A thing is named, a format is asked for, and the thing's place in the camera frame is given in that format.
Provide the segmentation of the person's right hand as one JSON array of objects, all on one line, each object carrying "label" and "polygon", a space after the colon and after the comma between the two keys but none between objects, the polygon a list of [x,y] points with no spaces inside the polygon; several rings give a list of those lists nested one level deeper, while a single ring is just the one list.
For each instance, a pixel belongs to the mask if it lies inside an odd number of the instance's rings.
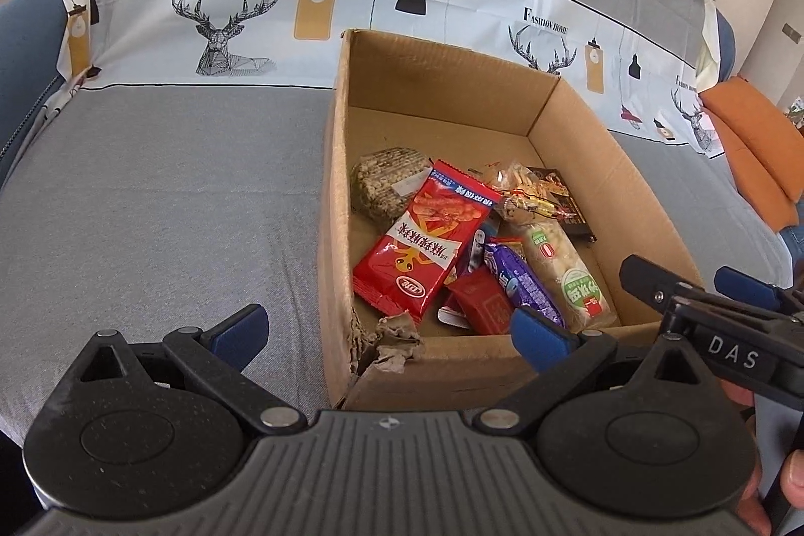
[{"label": "person's right hand", "polygon": [[[740,408],[751,407],[754,404],[754,394],[748,389],[724,380],[721,380],[720,384],[729,400]],[[802,451],[796,450],[796,452],[787,456],[781,469],[781,490],[783,495],[790,503],[790,507],[798,510],[804,507],[804,467],[802,464],[804,464]],[[762,503],[760,503],[758,494],[760,478],[762,478],[762,467],[760,466],[759,456],[755,456],[754,469],[752,469],[751,478],[740,496],[739,503],[737,503],[736,514],[756,534],[770,536],[771,521],[764,511]]]}]

